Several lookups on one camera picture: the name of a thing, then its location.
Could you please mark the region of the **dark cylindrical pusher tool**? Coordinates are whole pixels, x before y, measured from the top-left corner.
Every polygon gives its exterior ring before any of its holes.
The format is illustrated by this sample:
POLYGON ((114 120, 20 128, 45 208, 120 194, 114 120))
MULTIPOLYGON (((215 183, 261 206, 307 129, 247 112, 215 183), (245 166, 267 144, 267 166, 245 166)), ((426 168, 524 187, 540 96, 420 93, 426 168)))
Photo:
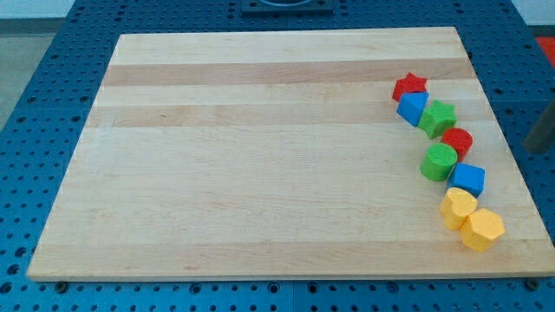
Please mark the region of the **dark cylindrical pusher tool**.
POLYGON ((546 153, 554 145, 554 101, 542 111, 522 144, 528 152, 535 154, 546 153))

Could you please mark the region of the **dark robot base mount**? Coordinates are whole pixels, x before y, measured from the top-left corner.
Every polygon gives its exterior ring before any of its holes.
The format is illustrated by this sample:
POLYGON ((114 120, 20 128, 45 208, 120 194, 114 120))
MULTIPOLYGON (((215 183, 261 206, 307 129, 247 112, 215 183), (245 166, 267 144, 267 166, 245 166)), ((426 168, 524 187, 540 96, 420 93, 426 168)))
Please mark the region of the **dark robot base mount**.
POLYGON ((242 0, 241 13, 262 14, 305 14, 332 13, 335 0, 242 0))

